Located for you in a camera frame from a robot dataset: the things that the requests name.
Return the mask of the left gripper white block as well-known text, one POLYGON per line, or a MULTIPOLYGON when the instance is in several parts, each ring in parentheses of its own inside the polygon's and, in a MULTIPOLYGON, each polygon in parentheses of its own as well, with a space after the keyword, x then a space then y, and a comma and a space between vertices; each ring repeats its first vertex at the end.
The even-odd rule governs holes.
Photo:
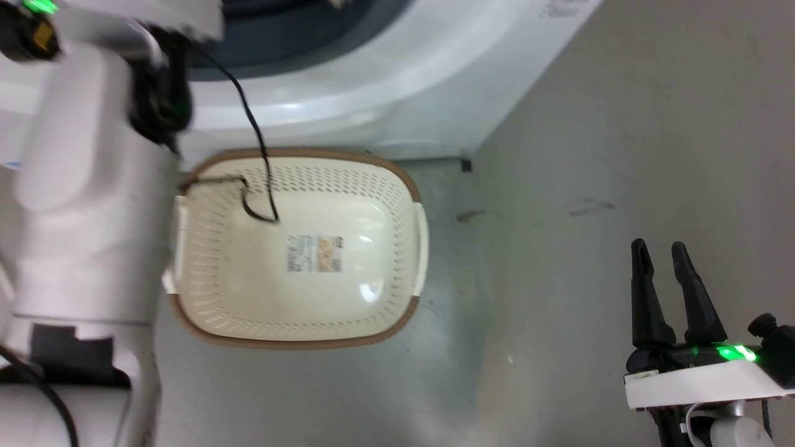
POLYGON ((0 0, 0 57, 16 63, 158 59, 157 40, 218 42, 221 0, 0 0))

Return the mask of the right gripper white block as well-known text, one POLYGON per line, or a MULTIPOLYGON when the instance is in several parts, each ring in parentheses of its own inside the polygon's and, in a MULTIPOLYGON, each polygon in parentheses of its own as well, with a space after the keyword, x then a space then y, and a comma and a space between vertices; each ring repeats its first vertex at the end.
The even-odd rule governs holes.
MULTIPOLYGON (((795 398, 795 323, 761 314, 748 326, 757 345, 727 342, 706 286, 682 242, 671 246, 676 280, 682 289, 689 347, 663 354, 658 367, 624 377, 625 399, 634 410, 723 404, 732 401, 795 398)), ((632 343, 636 348, 676 343, 653 283, 654 268, 642 238, 631 243, 632 343)))

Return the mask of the white washing machine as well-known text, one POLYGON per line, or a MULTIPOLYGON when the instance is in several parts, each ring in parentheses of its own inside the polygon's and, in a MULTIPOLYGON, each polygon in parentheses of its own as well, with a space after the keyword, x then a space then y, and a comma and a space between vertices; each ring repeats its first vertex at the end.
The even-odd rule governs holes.
MULTIPOLYGON (((270 149, 470 156, 604 2, 414 0, 389 29, 338 59, 237 80, 270 149)), ((181 135, 184 163, 256 149, 226 74, 199 82, 189 69, 188 60, 194 108, 181 135)))

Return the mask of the cream laundry basket brown rim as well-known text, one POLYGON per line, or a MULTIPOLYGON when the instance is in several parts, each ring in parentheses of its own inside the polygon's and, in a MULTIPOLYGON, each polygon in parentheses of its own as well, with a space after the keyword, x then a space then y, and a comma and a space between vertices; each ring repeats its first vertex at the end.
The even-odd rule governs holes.
POLYGON ((420 305, 429 221, 391 161, 327 149, 236 150, 178 189, 162 276, 179 321, 230 347, 348 348, 389 339, 420 305))

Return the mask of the dark grey washer door opening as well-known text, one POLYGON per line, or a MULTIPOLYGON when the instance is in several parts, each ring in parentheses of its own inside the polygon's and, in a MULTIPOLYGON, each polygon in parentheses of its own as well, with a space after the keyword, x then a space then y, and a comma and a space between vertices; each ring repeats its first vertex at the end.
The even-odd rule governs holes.
POLYGON ((414 0, 222 0, 225 34, 192 53, 193 81, 263 78, 338 59, 389 29, 414 0))

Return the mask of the printed label sticker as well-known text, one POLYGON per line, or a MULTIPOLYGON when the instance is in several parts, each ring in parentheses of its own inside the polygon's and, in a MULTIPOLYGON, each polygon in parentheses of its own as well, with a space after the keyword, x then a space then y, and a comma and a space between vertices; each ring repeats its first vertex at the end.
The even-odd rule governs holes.
POLYGON ((342 237, 328 235, 287 235, 287 272, 341 273, 343 242, 342 237))

